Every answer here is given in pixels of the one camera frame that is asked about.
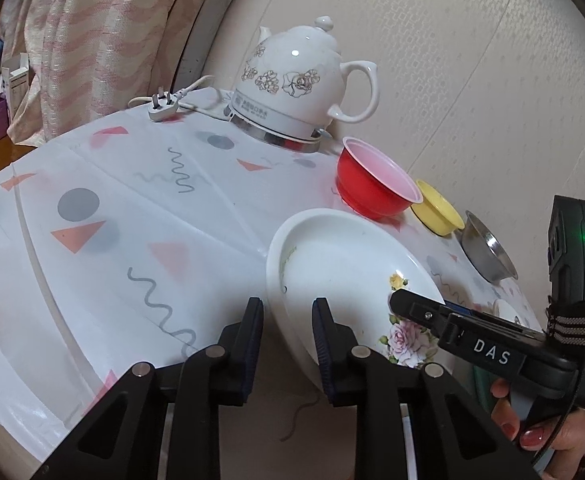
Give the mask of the right hand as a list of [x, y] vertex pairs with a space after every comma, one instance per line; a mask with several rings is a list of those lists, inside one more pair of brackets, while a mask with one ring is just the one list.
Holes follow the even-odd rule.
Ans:
[[[509, 441], [518, 438], [526, 451], [540, 451], [547, 443], [558, 419], [540, 422], [526, 431], [521, 431], [521, 421], [509, 404], [509, 383], [498, 378], [490, 388], [491, 394], [498, 399], [491, 413], [491, 419], [500, 427]], [[554, 455], [547, 464], [541, 477], [543, 479], [572, 479], [578, 472], [581, 460], [585, 457], [585, 410], [570, 413], [561, 430], [555, 436], [551, 449]]]

